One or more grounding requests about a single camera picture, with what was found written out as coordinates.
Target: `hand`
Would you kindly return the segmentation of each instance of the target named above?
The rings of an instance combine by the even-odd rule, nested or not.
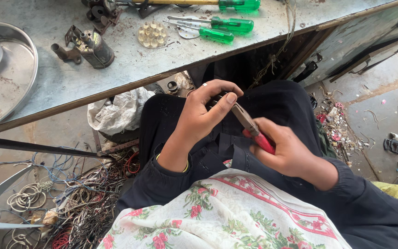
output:
[[[320,190],[329,190],[338,182],[338,172],[330,162],[313,155],[291,128],[280,126],[264,117],[254,119],[262,133],[276,144],[272,155],[257,145],[251,152],[267,167],[281,174],[300,177]]]
[[[222,91],[229,93],[207,112],[205,104]],[[191,92],[185,101],[176,129],[161,151],[158,163],[170,171],[182,172],[191,148],[222,121],[236,103],[237,97],[243,94],[235,83],[223,80],[209,81],[206,86]]]

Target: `yellow bangle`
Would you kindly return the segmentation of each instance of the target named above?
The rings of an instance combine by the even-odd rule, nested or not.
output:
[[[188,169],[188,160],[187,160],[187,166],[185,167],[184,171],[182,171],[182,173],[184,173],[185,171],[187,171],[187,169]]]

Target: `red wire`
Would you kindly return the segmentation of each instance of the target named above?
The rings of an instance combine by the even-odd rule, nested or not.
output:
[[[70,232],[66,232],[66,230],[62,230],[54,239],[52,243],[53,249],[67,249],[69,246],[69,235]]]
[[[125,175],[125,166],[127,166],[128,172],[130,172],[130,173],[132,173],[132,174],[137,173],[137,172],[139,171],[139,169],[141,168],[141,164],[139,164],[138,169],[137,169],[136,171],[131,171],[131,170],[130,170],[130,163],[131,163],[131,160],[132,160],[133,157],[135,157],[137,154],[139,154],[139,151],[137,151],[137,152],[135,152],[133,155],[131,155],[130,158],[125,162],[125,164],[124,164],[124,175]]]

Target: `person's left hand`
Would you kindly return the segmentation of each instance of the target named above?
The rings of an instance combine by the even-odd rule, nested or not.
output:
[[[219,102],[207,111],[205,104],[222,91],[228,91]],[[237,97],[244,92],[233,82],[212,80],[190,92],[184,109],[161,154],[158,163],[173,172],[182,172],[187,164],[188,153],[202,138],[208,135],[231,110]]]
[[[182,136],[191,148],[222,121],[236,103],[237,97],[244,95],[244,92],[233,82],[216,79],[206,84],[188,95],[174,132]],[[207,111],[205,104],[223,91],[229,93]]]

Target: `workbench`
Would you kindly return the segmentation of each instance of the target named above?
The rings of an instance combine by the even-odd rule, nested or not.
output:
[[[398,0],[296,0],[295,35],[345,24],[394,6],[398,6]],[[118,24],[111,25],[103,35],[114,51],[114,62],[108,68],[93,69],[85,60],[79,65],[63,62],[50,49],[53,43],[65,46],[64,34],[72,24],[81,30],[93,28],[86,18],[88,7],[80,0],[0,1],[0,22],[23,29],[35,42],[39,55],[35,92],[18,113],[0,124],[0,132],[274,43],[284,39],[289,28],[286,6],[277,0],[262,0],[259,10],[250,13],[231,8],[222,12],[214,5],[170,5],[144,20],[136,9],[119,8],[123,13]],[[145,21],[167,20],[169,15],[252,19],[255,26],[249,35],[236,36],[232,44],[226,45],[202,38],[181,38],[174,26],[165,24],[167,42],[158,48],[143,47],[136,36],[138,27]]]

